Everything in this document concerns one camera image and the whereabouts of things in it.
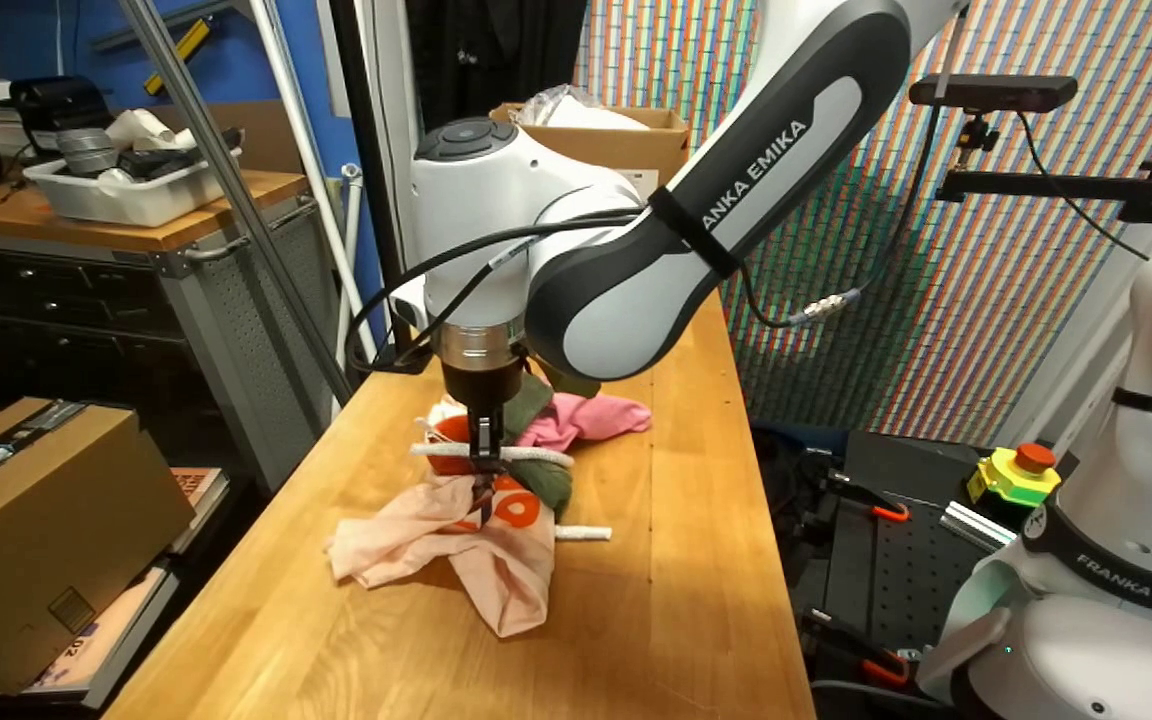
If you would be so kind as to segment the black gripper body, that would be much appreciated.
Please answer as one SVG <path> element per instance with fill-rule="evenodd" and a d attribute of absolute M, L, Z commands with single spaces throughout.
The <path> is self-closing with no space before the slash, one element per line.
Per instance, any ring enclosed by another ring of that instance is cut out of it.
<path fill-rule="evenodd" d="M 473 449 L 504 444 L 504 404 L 520 386 L 525 342 L 515 323 L 434 333 L 434 356 L 444 365 L 449 394 L 468 407 Z"/>

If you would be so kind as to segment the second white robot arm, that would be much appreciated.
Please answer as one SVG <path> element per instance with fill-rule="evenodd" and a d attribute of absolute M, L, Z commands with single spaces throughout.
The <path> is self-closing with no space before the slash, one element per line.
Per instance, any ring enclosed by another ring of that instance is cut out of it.
<path fill-rule="evenodd" d="M 969 720 L 1152 720 L 1152 255 L 1106 439 L 973 569 L 914 689 Z"/>

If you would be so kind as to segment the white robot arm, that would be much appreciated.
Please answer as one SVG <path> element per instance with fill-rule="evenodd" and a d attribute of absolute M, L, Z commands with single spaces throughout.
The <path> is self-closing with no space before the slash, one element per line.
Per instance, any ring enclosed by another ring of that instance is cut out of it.
<path fill-rule="evenodd" d="M 700 300 L 872 130 L 912 57 L 969 0 L 764 0 L 757 66 L 652 191 L 525 129 L 468 116 L 410 155 L 415 272 L 473 497 L 491 508 L 504 404 L 527 365 L 605 382 L 652 367 Z"/>

